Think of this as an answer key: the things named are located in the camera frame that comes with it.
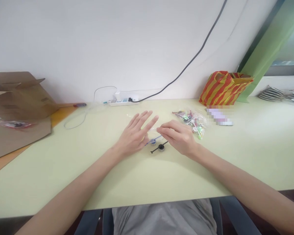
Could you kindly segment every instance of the forearm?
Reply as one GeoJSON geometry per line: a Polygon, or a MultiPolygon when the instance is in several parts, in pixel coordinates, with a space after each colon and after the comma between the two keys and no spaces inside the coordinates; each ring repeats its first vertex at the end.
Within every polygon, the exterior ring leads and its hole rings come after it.
{"type": "Polygon", "coordinates": [[[95,189],[119,162],[118,153],[109,149],[86,171],[58,193],[16,234],[64,234],[77,218],[95,189]]]}
{"type": "Polygon", "coordinates": [[[294,234],[294,202],[203,147],[194,157],[246,207],[273,226],[294,234]]]}

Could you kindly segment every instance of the window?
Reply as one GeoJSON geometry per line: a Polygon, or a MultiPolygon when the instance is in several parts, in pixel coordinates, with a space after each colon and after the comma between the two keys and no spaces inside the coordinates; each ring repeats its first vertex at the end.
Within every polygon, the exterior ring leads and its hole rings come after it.
{"type": "Polygon", "coordinates": [[[281,48],[276,60],[265,74],[265,76],[291,75],[294,75],[294,32],[281,48]]]}

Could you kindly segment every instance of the right hand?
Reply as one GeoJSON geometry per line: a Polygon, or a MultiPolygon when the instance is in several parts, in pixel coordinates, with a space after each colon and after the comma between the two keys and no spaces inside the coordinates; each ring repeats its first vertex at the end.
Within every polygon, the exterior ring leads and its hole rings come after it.
{"type": "Polygon", "coordinates": [[[190,126],[171,120],[158,127],[157,132],[181,154],[196,160],[201,145],[195,141],[190,126]]]}

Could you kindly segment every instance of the black cable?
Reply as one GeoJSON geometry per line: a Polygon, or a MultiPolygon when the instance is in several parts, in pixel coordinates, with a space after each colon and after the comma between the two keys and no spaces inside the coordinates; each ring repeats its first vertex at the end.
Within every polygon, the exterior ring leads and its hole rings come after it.
{"type": "Polygon", "coordinates": [[[155,95],[158,95],[158,94],[160,94],[161,92],[163,92],[164,89],[166,89],[168,86],[170,86],[172,83],[174,83],[174,82],[175,82],[175,81],[176,81],[176,80],[182,75],[182,73],[187,69],[187,67],[193,62],[193,60],[194,60],[194,59],[199,55],[199,53],[203,50],[203,48],[204,48],[204,46],[205,46],[205,44],[206,44],[206,42],[207,42],[207,40],[208,40],[208,38],[209,38],[209,36],[210,36],[212,30],[213,30],[213,28],[216,26],[216,24],[217,24],[217,22],[218,22],[218,20],[219,20],[219,18],[220,18],[220,16],[221,16],[221,14],[222,14],[222,12],[223,12],[223,9],[224,9],[224,7],[225,7],[226,2],[227,2],[227,0],[224,0],[223,5],[222,5],[222,7],[221,7],[221,10],[220,10],[220,12],[219,12],[219,15],[218,15],[218,17],[216,18],[216,20],[215,20],[213,26],[211,27],[211,29],[210,29],[210,31],[209,31],[209,33],[208,33],[208,35],[207,35],[207,37],[206,37],[206,39],[205,39],[205,41],[204,41],[202,47],[201,47],[201,49],[200,49],[199,52],[197,52],[197,54],[192,58],[192,60],[187,64],[187,66],[182,70],[182,72],[176,77],[176,79],[174,79],[172,82],[170,82],[168,85],[166,85],[166,86],[165,86],[161,91],[159,91],[158,93],[155,93],[155,94],[153,94],[153,95],[151,95],[151,96],[148,96],[148,97],[146,97],[146,98],[144,98],[144,99],[141,99],[141,100],[139,100],[139,101],[133,101],[132,98],[129,98],[128,101],[133,102],[133,103],[138,103],[138,102],[141,102],[141,101],[143,101],[143,100],[146,100],[146,99],[148,99],[148,98],[150,98],[150,97],[153,97],[153,96],[155,96],[155,95]]]}

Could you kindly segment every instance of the left hand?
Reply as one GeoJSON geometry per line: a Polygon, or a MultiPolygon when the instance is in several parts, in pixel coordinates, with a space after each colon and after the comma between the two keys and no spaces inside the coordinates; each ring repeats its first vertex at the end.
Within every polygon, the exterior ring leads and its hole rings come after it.
{"type": "Polygon", "coordinates": [[[147,132],[153,127],[159,116],[155,116],[143,129],[141,127],[152,113],[152,111],[144,111],[136,114],[112,147],[122,159],[140,151],[149,142],[147,132]]]}

